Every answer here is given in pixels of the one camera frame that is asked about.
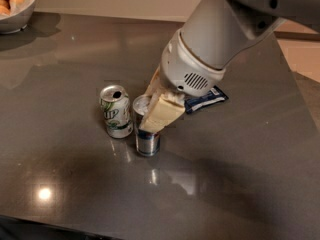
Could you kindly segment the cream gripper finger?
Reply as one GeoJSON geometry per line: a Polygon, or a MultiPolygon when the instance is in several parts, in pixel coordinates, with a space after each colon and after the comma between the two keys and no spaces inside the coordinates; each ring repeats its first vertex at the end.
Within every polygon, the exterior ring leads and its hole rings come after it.
{"type": "Polygon", "coordinates": [[[145,95],[159,96],[160,95],[160,68],[157,68],[150,80],[150,83],[145,91],[145,95]]]}
{"type": "Polygon", "coordinates": [[[184,95],[166,91],[154,94],[143,116],[140,130],[156,133],[177,120],[185,112],[184,95]]]}

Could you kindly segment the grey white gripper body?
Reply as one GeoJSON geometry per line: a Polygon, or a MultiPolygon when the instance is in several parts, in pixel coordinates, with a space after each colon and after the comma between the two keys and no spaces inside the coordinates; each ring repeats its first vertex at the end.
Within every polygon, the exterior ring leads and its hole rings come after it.
{"type": "Polygon", "coordinates": [[[189,96],[204,96],[224,76],[200,62],[187,48],[177,30],[165,47],[160,61],[160,82],[173,92],[189,96]]]}

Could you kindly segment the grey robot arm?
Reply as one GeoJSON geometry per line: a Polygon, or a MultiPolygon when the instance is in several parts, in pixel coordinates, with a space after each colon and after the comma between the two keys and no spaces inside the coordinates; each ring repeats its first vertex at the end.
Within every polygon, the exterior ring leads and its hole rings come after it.
{"type": "Polygon", "coordinates": [[[319,29],[320,0],[201,0],[164,49],[146,90],[140,128],[156,133],[185,111],[187,96],[205,95],[239,53],[288,19],[319,29]]]}

